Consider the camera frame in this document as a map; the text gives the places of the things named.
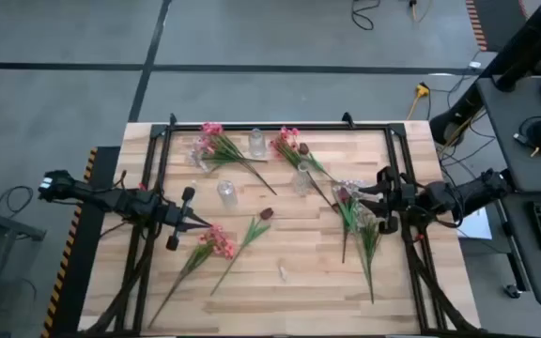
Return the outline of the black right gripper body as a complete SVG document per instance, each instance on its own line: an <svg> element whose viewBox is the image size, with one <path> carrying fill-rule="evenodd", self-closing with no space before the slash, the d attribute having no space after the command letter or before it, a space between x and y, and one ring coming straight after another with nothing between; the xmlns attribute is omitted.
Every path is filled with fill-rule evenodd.
<svg viewBox="0 0 541 338"><path fill-rule="evenodd" d="M386 184L386 191L379 199L379 208L388 211L385 221L380 221L379 232L389 235L398 230L398 220L393 212L405 211L415 202L416 183L406 173L397 173L391 166L386 166L377 173L377 181Z"/></svg>

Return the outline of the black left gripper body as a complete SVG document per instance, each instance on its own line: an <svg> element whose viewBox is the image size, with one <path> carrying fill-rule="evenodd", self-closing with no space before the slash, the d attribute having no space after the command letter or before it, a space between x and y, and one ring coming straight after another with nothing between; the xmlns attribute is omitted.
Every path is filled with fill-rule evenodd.
<svg viewBox="0 0 541 338"><path fill-rule="evenodd" d="M177 204L171 200L168 200L163 193L161 193L162 209L163 213L159 220L159 233L162 232L164 226L170 226L173 228L172 233L169 235L165 247L169 251L175 251L179 244L179 234L186 232L190 225L186 222L188 218L192 202L195 195L195 189L191 186L186 187L181 195L182 205Z"/></svg>

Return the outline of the pink artificial flower bunch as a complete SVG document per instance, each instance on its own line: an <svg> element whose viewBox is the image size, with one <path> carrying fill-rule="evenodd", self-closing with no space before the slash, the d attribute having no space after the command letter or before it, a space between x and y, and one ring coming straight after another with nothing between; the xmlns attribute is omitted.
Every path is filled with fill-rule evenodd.
<svg viewBox="0 0 541 338"><path fill-rule="evenodd" d="M246 158L236 144L224 133L222 124L205 122L201 126L201 131L203 135L197 146L201 161L212 162L214 164L212 170L229 163L238 163L257 177L266 188L276 195L276 191L253 167L253 162L266 162L265 160Z"/></svg>
<svg viewBox="0 0 541 338"><path fill-rule="evenodd" d="M270 141L270 145L275 150L275 152L280 157L285 159L295 169L297 169L298 164L301 162L301 156L300 156L300 154L298 152L298 146L300 145L300 143L303 143L303 142L298 141L298 136L299 135L300 135L300 131L297 128L288 128L286 126L283 126L279 130L278 135L274 139L272 139ZM311 174L311 172L321 173L321 172L315 170L310 164L308 164L308 168L309 168L309 174Z"/></svg>
<svg viewBox="0 0 541 338"><path fill-rule="evenodd" d="M213 225L198 239L197 246L193 249L189 258L185 262L182 269L179 271L178 277L172 284L170 290L164 297L162 304L152 316L151 320L147 324L148 328L151 328L155 323L158 316L161 314L164 306L170 300L172 295L176 292L179 285L186 279L193 271L199 268L206 262L211 256L220 256L226 260L231 260L235 254L235 247L232 241L227 237L226 232L220 225Z"/></svg>

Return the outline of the diamond-cut cylindrical glass vase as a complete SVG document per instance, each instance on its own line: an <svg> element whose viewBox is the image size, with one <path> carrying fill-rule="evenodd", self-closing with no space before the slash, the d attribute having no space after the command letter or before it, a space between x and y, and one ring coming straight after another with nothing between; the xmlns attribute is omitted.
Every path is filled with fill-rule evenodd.
<svg viewBox="0 0 541 338"><path fill-rule="evenodd" d="M217 185L217 192L225 207L233 208L237 205L238 197L236 194L235 186L231 181L220 181Z"/></svg>

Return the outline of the conical glass vase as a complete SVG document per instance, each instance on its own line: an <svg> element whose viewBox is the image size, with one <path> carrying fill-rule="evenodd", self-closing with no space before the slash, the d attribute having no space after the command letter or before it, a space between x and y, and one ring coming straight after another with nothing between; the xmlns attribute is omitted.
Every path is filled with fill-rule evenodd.
<svg viewBox="0 0 541 338"><path fill-rule="evenodd" d="M310 189L310 178L308 164L304 161L297 166L296 173L292 178L292 185L298 196L305 196Z"/></svg>

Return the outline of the ribbed glass bottle vase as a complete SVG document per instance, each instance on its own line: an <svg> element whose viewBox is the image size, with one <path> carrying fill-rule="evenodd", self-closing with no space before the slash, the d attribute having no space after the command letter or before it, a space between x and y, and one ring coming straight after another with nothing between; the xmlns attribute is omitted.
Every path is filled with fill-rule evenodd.
<svg viewBox="0 0 541 338"><path fill-rule="evenodd" d="M264 158L266 155L266 138L260 129L252 129L249 138L249 151L254 158Z"/></svg>

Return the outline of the white paper sheet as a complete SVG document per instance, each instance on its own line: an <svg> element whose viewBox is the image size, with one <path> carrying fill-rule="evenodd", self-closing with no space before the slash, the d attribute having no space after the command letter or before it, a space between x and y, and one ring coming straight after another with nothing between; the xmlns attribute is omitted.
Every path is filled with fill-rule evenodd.
<svg viewBox="0 0 541 338"><path fill-rule="evenodd" d="M482 207L466 216L456 231L459 238L492 240L487 209Z"/></svg>

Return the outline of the grey desk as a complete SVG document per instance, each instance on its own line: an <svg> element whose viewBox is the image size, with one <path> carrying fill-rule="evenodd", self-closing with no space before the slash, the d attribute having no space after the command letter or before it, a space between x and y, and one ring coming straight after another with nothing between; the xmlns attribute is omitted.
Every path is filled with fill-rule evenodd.
<svg viewBox="0 0 541 338"><path fill-rule="evenodd" d="M537 201L541 201L541 193L511 193L501 203L534 296L541 304L541 245L531 211L531 202Z"/></svg>
<svg viewBox="0 0 541 338"><path fill-rule="evenodd" d="M480 79L477 89L517 189L541 192L541 150L533 155L530 147L514 139L519 127L541 116L541 78L522 79L511 92L497 89L490 79Z"/></svg>

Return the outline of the black pole on desk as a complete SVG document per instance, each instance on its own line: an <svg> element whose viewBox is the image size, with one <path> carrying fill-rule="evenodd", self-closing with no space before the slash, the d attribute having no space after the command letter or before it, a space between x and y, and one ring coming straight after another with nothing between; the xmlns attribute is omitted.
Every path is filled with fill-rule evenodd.
<svg viewBox="0 0 541 338"><path fill-rule="evenodd" d="M493 84L501 91L512 91L522 78L541 75L541 38L503 50L496 61L499 64L493 68Z"/></svg>

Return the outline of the black tower fan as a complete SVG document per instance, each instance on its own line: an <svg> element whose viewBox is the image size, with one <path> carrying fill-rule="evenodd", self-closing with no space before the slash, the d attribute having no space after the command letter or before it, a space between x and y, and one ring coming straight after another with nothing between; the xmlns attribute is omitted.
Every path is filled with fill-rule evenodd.
<svg viewBox="0 0 541 338"><path fill-rule="evenodd" d="M519 28L516 34L509 39L503 49L497 53L457 102L446 112L431 118L429 126L433 140L442 146L449 146L458 139L471 124L476 114L484 108L479 91L479 82L482 80L492 82L493 68L499 64L499 61L494 62L498 55L507 48L536 42L539 38L541 38L541 5L526 23Z"/></svg>

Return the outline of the dark floor mat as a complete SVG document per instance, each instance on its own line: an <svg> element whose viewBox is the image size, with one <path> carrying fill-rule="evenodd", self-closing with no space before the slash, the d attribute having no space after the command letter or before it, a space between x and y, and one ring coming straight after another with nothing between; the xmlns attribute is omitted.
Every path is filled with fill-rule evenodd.
<svg viewBox="0 0 541 338"><path fill-rule="evenodd" d="M483 52L498 52L527 20L522 0L466 0L466 8Z"/></svg>

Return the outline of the black metal table frame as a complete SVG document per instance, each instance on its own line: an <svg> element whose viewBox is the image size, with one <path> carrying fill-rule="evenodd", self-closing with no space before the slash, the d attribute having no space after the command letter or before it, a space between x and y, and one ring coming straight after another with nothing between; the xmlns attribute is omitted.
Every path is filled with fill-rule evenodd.
<svg viewBox="0 0 541 338"><path fill-rule="evenodd" d="M200 123L179 123L174 118L167 124L151 125L141 189L146 190L146 185L152 183L153 190L162 193L162 181L173 135L178 132L201 131L201 126ZM407 173L415 178L407 124L404 121L355 123L349 114L344 114L339 122L296 122L293 126L303 131L379 131L384 136L388 166L393 167L397 173ZM480 334L481 330L474 327L458 311L439 287L427 228L423 234L415 227L410 233L404 233L398 214L393 215L398 220L398 230L402 232L421 335L442 337ZM141 338L147 283L159 225L154 222L123 222L130 224L132 231L119 291L94 324L84 330L78 328L74 333L64 333L58 337Z"/></svg>

